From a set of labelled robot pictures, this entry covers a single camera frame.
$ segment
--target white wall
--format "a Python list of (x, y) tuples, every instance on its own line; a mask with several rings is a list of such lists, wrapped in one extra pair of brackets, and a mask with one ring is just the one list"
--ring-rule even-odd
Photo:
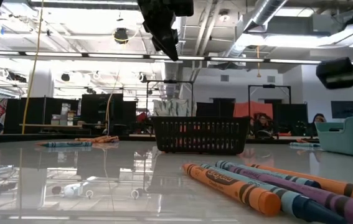
[(353, 87), (340, 90), (327, 90), (316, 76), (315, 65), (302, 65), (303, 101), (308, 103), (309, 121), (316, 113), (325, 115), (327, 121), (332, 119), (331, 101), (353, 101)]
[[(212, 102), (212, 98), (235, 98), (237, 103), (248, 101), (248, 85), (268, 84), (268, 75), (276, 77), (275, 85), (283, 84), (283, 75), (277, 70), (261, 70), (261, 77), (258, 78), (258, 70), (218, 70), (204, 68), (200, 71), (194, 84), (194, 98), (196, 102)], [(191, 74), (190, 69), (184, 70), (184, 79)], [(221, 75), (229, 75), (229, 82), (221, 82)], [(258, 88), (252, 94), (252, 101), (259, 99), (282, 99), (288, 102), (288, 97), (278, 88)]]
[(291, 86), (292, 103), (303, 103), (302, 66), (297, 66), (283, 75), (284, 85)]

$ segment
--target black basket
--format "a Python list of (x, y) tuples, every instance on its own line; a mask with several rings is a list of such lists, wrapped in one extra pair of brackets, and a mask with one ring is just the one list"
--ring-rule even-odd
[(239, 154), (250, 118), (152, 117), (157, 147), (163, 152)]

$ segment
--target woman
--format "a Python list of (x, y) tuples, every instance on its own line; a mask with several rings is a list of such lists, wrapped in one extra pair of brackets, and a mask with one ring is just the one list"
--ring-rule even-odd
[(318, 130), (316, 129), (316, 125), (315, 123), (323, 123), (323, 122), (327, 122), (326, 118), (324, 117), (323, 114), (318, 113), (316, 115), (314, 115), (313, 121), (310, 125), (309, 129), (309, 135), (312, 137), (317, 137), (318, 136)]
[(257, 120), (254, 124), (254, 134), (258, 137), (259, 131), (266, 131), (269, 135), (273, 134), (272, 120), (265, 113), (260, 113), (255, 116)]

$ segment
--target plastic bin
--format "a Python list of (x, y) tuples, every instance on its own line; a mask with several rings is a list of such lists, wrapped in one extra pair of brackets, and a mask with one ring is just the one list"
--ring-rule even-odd
[(157, 146), (164, 152), (239, 154), (250, 118), (152, 117)]
[(353, 117), (343, 123), (316, 123), (316, 128), (325, 151), (353, 156)]

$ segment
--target blue crayon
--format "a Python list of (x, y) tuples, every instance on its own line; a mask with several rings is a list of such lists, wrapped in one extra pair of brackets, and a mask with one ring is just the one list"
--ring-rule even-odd
[(92, 146), (91, 142), (42, 142), (38, 143), (44, 147), (89, 147)]
[(219, 174), (226, 175), (236, 180), (241, 180), (248, 184), (256, 185), (259, 188), (269, 190), (270, 192), (279, 196), (281, 200), (281, 210), (296, 218), (300, 218), (307, 222), (321, 222), (321, 223), (347, 223), (345, 218), (326, 209), (314, 200), (305, 197), (299, 193), (282, 189), (271, 184), (266, 184), (259, 180), (254, 180), (244, 175), (235, 174), (223, 169), (213, 167), (211, 165), (202, 164), (205, 169), (210, 169)]
[(40, 152), (89, 152), (92, 147), (48, 147), (37, 150)]
[(289, 146), (298, 146), (298, 147), (320, 147), (320, 144), (317, 143), (308, 143), (308, 142), (291, 142)]
[(272, 171), (268, 171), (268, 170), (257, 169), (257, 168), (248, 167), (248, 166), (241, 165), (241, 164), (235, 164), (233, 162), (218, 161), (218, 162), (216, 162), (215, 166), (218, 168), (224, 169), (224, 170), (229, 170), (229, 168), (231, 168), (232, 166), (237, 166), (240, 168), (244, 168), (246, 170), (258, 172), (260, 174), (269, 174), (269, 175), (272, 175), (273, 177), (277, 177), (277, 178), (281, 178), (281, 179), (285, 179), (285, 180), (290, 180), (292, 182), (296, 182), (297, 184), (303, 184), (303, 185), (308, 185), (308, 186), (315, 187), (315, 188), (321, 188), (320, 184), (314, 180), (309, 180), (309, 179), (301, 178), (301, 177), (295, 177), (292, 175), (280, 174), (280, 173), (272, 172)]

